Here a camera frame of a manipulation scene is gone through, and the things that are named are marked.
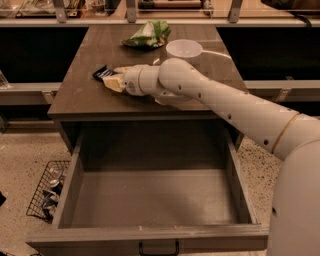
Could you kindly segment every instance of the gray drawer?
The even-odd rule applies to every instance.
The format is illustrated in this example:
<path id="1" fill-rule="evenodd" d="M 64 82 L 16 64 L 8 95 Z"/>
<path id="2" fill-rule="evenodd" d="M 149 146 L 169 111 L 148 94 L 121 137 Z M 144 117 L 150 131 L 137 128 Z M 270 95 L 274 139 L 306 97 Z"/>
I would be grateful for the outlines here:
<path id="1" fill-rule="evenodd" d="M 139 255 L 266 248 L 221 120 L 88 122 L 44 255 Z"/>

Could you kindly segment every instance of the terrazzo floor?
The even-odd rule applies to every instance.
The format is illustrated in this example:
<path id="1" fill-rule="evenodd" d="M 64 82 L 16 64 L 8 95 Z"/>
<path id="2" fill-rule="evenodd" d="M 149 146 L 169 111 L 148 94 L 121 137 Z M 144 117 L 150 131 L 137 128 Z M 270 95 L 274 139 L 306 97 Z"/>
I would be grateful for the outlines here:
<path id="1" fill-rule="evenodd" d="M 258 218 L 268 226 L 281 161 L 247 138 L 242 141 L 238 154 Z M 0 133 L 0 191 L 7 197 L 0 207 L 1 252 L 16 256 L 37 253 L 25 244 L 26 237 L 29 233 L 50 229 L 50 224 L 26 216 L 27 208 L 47 163 L 70 159 L 70 153 L 54 129 L 9 127 Z M 193 255 L 262 256 L 265 251 Z"/>

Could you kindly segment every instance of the green bag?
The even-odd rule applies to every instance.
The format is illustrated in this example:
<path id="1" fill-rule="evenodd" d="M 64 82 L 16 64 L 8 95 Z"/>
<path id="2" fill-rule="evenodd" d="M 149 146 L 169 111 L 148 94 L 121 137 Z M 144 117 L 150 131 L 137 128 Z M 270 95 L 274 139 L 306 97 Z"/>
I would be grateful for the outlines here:
<path id="1" fill-rule="evenodd" d="M 151 20 L 121 43 L 130 47 L 155 49 L 168 42 L 170 32 L 171 29 L 166 21 Z"/>

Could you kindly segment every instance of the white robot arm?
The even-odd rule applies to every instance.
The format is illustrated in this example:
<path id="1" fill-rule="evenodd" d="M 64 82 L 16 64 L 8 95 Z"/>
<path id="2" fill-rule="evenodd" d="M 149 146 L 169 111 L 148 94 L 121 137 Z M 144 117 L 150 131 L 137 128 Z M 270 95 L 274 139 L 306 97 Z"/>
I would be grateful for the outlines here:
<path id="1" fill-rule="evenodd" d="M 132 95 L 187 96 L 284 160 L 274 194 L 269 256 L 320 255 L 320 121 L 213 81 L 176 58 L 124 73 Z"/>

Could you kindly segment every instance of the cabinet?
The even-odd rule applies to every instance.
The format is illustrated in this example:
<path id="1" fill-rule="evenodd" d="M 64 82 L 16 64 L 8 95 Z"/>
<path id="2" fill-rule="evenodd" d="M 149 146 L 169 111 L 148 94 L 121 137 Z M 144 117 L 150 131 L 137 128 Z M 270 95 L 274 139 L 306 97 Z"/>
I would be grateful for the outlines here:
<path id="1" fill-rule="evenodd" d="M 50 108 L 71 167 L 50 232 L 27 243 L 44 255 L 140 255 L 262 250 L 259 224 L 224 122 L 196 101 L 163 106 L 104 88 L 91 74 L 161 63 L 165 49 L 120 45 L 139 25 L 91 25 Z M 212 25 L 172 25 L 208 52 L 197 67 L 245 90 Z"/>

